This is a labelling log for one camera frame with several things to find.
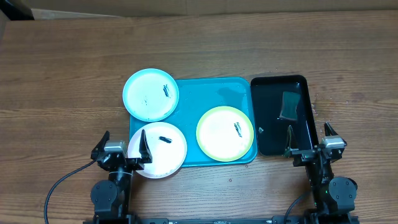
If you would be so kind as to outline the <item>yellow-green plate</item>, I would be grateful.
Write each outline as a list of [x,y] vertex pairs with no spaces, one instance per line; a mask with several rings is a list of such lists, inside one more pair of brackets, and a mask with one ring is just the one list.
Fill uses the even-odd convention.
[[254,128],[239,109],[217,106],[200,118],[196,138],[200,149],[208,157],[220,162],[232,162],[250,150]]

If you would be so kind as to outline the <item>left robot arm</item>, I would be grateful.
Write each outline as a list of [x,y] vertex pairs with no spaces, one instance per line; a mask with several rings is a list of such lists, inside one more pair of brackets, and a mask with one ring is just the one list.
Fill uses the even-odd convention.
[[140,218],[129,212],[129,199],[133,172],[152,162],[146,132],[139,134],[141,155],[136,158],[128,158],[124,141],[111,141],[109,137],[109,131],[105,132],[91,152],[98,166],[109,172],[108,179],[97,182],[90,193],[93,223],[140,223]]

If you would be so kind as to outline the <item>white pink-rimmed plate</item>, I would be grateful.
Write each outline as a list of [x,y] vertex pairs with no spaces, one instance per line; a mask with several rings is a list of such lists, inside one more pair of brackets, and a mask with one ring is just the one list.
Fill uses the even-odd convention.
[[181,168],[187,155],[187,141],[174,125],[165,122],[149,123],[138,129],[128,145],[128,157],[138,158],[141,132],[146,132],[152,162],[145,164],[137,173],[150,179],[161,179]]

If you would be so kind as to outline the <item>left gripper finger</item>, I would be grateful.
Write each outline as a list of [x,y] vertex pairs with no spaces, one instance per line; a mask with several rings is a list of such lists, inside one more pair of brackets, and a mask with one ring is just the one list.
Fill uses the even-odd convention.
[[141,162],[143,164],[152,162],[152,154],[150,152],[149,145],[147,143],[146,132],[144,129],[141,131],[139,153],[141,154]]
[[99,153],[104,151],[104,147],[107,143],[107,141],[109,141],[109,137],[110,137],[110,133],[109,131],[106,131],[103,135],[103,137],[101,138],[101,140],[99,141],[99,143],[93,148],[93,150],[91,151],[92,153]]

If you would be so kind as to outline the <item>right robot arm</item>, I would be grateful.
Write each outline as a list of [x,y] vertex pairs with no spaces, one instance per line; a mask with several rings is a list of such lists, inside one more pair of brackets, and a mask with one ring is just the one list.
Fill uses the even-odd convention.
[[291,126],[287,128],[284,156],[294,159],[293,166],[304,166],[310,182],[315,208],[305,211],[300,223],[357,223],[349,213],[355,209],[357,183],[347,177],[336,177],[331,164],[342,158],[347,145],[329,123],[324,124],[325,137],[311,149],[299,149]]

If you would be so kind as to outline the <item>green scrubbing sponge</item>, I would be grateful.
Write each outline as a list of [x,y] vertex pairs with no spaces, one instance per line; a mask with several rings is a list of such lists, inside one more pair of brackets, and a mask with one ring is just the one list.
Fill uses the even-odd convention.
[[294,92],[284,91],[282,95],[282,106],[279,118],[290,121],[296,121],[297,107],[300,101],[301,95]]

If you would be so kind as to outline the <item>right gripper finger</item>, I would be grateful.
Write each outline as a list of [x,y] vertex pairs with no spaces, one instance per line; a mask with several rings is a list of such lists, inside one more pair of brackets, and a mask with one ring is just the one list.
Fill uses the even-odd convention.
[[338,133],[332,128],[329,122],[324,124],[325,136],[337,136]]
[[287,128],[287,142],[285,145],[284,156],[291,156],[294,151],[298,151],[299,147],[294,135],[294,131],[291,125]]

